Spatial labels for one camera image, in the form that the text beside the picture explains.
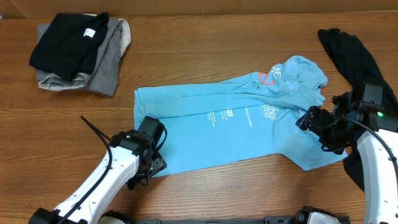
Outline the light blue t-shirt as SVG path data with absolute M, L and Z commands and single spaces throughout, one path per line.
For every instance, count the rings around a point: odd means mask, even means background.
M 219 83 L 142 87 L 134 92 L 134 124 L 146 116 L 165 125 L 161 175 L 179 174 L 271 154 L 303 170 L 342 160 L 322 151 L 317 135 L 296 122 L 321 106 L 327 77 L 316 63 L 295 55 L 267 73 Z

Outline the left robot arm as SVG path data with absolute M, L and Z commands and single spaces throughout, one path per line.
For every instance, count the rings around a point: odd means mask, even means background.
M 123 186 L 133 190 L 167 167 L 159 151 L 167 138 L 165 126 L 146 116 L 138 129 L 108 137 L 93 124 L 106 154 L 80 187 L 53 210 L 39 208 L 29 224 L 133 223 L 127 215 L 108 210 Z

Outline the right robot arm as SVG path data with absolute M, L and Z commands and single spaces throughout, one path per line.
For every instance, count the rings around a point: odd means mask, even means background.
M 325 152 L 356 147 L 363 168 L 365 223 L 397 223 L 397 113 L 384 109 L 382 94 L 379 85 L 354 85 L 332 98 L 332 112 L 311 106 L 296 122 L 319 137 Z

